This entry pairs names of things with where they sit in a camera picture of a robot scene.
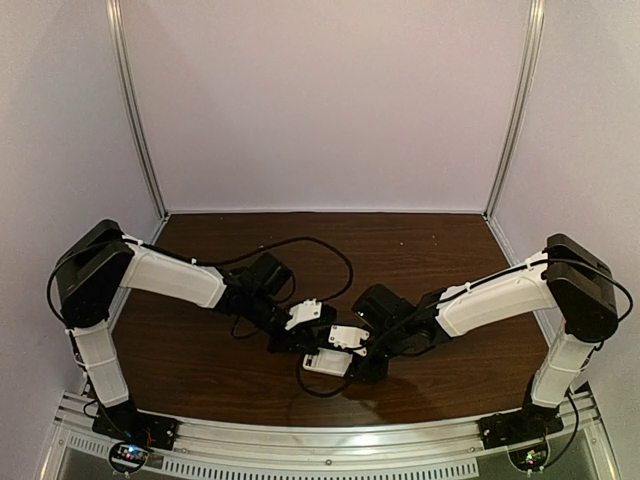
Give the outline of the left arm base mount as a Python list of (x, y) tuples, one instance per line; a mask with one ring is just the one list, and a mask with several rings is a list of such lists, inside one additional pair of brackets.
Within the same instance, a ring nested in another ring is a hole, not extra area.
[(107, 461), (117, 474), (126, 477), (150, 467), (158, 454), (172, 451), (177, 439), (177, 419), (140, 413), (139, 420), (141, 428), (136, 432), (118, 429), (105, 413), (99, 412), (91, 426), (94, 433), (113, 441), (108, 448)]

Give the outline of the white remote control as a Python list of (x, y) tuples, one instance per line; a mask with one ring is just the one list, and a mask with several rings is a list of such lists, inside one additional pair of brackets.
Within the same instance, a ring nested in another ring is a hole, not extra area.
[(309, 372), (343, 377), (351, 365), (353, 355), (344, 351), (320, 348), (315, 355), (305, 355), (302, 368)]

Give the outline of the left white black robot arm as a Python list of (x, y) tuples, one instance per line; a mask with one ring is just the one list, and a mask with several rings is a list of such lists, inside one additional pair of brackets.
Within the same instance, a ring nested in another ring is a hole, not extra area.
[(106, 429), (121, 443), (133, 444), (143, 436), (145, 423), (109, 331), (109, 309), (118, 290), (147, 291), (245, 318), (272, 341), (305, 351), (314, 341), (300, 330), (320, 319), (323, 304), (309, 299), (288, 309), (280, 306), (275, 297), (292, 278), (292, 272), (268, 253), (248, 267), (226, 270), (150, 246), (105, 219), (59, 258), (46, 295), (59, 297), (49, 307), (71, 338)]

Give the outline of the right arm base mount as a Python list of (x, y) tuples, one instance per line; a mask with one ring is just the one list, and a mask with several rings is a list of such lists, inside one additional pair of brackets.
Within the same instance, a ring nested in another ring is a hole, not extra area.
[(511, 465), (518, 471), (541, 473), (550, 461), (548, 437), (564, 429), (556, 413), (526, 413), (524, 409), (485, 416), (477, 421), (485, 450), (506, 447)]

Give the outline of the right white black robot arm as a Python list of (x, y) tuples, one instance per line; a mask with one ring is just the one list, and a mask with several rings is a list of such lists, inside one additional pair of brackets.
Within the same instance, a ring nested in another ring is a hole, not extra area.
[(555, 421), (567, 389), (592, 353), (617, 330), (615, 289), (609, 267), (564, 234), (548, 238), (525, 262), (472, 283), (424, 295), (416, 305), (382, 284), (365, 290), (352, 307), (372, 328), (372, 344), (355, 356), (349, 377), (367, 381), (353, 398), (384, 397), (380, 381), (395, 357), (421, 356), (470, 331), (529, 312), (557, 309), (563, 316), (541, 366), (528, 381), (512, 430), (535, 440)]

